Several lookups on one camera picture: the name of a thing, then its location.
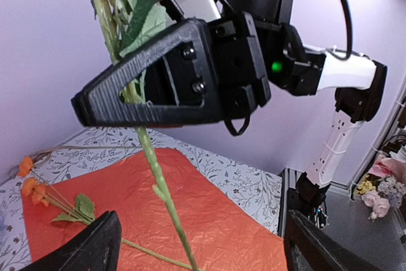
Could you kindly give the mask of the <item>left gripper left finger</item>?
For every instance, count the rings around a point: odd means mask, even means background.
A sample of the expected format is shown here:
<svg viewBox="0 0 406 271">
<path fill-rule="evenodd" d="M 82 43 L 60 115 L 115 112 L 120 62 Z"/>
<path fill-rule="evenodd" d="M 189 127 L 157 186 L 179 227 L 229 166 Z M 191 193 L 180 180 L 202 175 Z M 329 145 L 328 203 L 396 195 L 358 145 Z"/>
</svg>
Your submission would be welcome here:
<svg viewBox="0 0 406 271">
<path fill-rule="evenodd" d="M 29 270 L 117 270 L 122 227 L 107 211 L 64 246 L 27 265 Z"/>
</svg>

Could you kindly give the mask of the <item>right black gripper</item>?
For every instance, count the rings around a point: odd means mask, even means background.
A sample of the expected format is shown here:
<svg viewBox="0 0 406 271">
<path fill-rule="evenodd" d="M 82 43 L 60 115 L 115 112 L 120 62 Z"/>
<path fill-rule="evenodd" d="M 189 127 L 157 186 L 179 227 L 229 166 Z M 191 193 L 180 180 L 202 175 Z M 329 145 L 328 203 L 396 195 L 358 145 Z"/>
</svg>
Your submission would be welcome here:
<svg viewBox="0 0 406 271">
<path fill-rule="evenodd" d="M 288 24 L 258 27 L 237 13 L 209 23 L 188 18 L 149 39 L 72 99 L 83 126 L 174 127 L 224 122 L 234 136 L 271 98 L 317 92 L 326 55 L 306 49 Z"/>
</svg>

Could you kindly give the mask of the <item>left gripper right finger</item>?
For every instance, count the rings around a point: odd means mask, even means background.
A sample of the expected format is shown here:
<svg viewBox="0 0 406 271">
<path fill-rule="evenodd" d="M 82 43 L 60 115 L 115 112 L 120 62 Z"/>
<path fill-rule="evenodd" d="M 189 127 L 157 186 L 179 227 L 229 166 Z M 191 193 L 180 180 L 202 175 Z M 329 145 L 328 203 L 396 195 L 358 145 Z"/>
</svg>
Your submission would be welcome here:
<svg viewBox="0 0 406 271">
<path fill-rule="evenodd" d="M 287 212 L 284 249 L 289 270 L 299 270 L 298 249 L 313 270 L 360 270 L 360 259 L 323 233 L 299 211 Z"/>
</svg>

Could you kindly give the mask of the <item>orange fake flower stem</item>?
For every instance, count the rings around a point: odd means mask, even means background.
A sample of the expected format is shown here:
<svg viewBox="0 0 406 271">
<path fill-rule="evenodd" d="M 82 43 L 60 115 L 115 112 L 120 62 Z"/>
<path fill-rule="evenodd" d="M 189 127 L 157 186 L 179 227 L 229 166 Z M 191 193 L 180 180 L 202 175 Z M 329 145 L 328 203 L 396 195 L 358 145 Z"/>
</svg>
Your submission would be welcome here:
<svg viewBox="0 0 406 271">
<path fill-rule="evenodd" d="M 19 176 L 24 179 L 23 217 L 33 261 L 64 246 L 104 212 L 115 211 L 122 227 L 120 270 L 136 270 L 131 255 L 141 253 L 154 264 L 191 267 L 143 153 L 55 185 L 35 174 L 33 160 L 26 157 Z M 141 227 L 156 219 L 154 209 L 163 217 L 158 228 L 169 225 L 179 255 L 173 250 L 160 254 L 163 236 Z"/>
</svg>

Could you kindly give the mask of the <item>orange wrapping paper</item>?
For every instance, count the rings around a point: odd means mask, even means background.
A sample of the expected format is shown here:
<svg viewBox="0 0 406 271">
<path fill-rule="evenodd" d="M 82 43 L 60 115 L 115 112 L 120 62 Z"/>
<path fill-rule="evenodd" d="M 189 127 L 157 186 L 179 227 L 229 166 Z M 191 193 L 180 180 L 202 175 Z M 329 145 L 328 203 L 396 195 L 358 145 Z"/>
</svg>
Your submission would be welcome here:
<svg viewBox="0 0 406 271">
<path fill-rule="evenodd" d="M 203 270 L 285 270 L 283 240 L 252 219 L 179 151 L 157 149 L 182 227 Z M 187 256 L 143 153 L 64 182 L 55 188 L 73 201 L 79 194 L 95 204 L 96 216 L 119 215 L 122 236 L 174 260 Z M 60 210 L 22 199 L 31 256 L 38 260 L 83 230 L 84 225 L 56 221 Z"/>
</svg>

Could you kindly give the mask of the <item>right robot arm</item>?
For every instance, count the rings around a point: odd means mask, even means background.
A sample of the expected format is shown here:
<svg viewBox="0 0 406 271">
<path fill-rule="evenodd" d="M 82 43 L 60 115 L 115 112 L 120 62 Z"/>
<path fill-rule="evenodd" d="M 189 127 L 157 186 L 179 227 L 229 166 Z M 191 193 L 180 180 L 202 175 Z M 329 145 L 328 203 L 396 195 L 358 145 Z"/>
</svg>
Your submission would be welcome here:
<svg viewBox="0 0 406 271">
<path fill-rule="evenodd" d="M 387 68 L 366 56 L 305 47 L 289 24 L 257 22 L 246 12 L 206 22 L 182 20 L 108 67 L 72 98 L 87 127 L 249 124 L 275 84 L 294 96 L 334 88 L 331 132 L 319 158 L 289 189 L 289 208 L 311 213 L 362 124 L 377 114 Z"/>
</svg>

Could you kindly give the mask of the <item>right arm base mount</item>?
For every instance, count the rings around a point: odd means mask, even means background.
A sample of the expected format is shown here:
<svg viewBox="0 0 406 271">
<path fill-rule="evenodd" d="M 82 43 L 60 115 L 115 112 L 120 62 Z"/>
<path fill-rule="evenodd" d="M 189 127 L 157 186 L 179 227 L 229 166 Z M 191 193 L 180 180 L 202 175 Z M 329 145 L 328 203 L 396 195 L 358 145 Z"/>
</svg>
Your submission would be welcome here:
<svg viewBox="0 0 406 271">
<path fill-rule="evenodd" d="M 324 229 L 328 225 L 325 200 L 329 187 L 320 188 L 306 173 L 301 173 L 295 187 L 287 190 L 287 209 L 301 212 L 316 227 Z"/>
</svg>

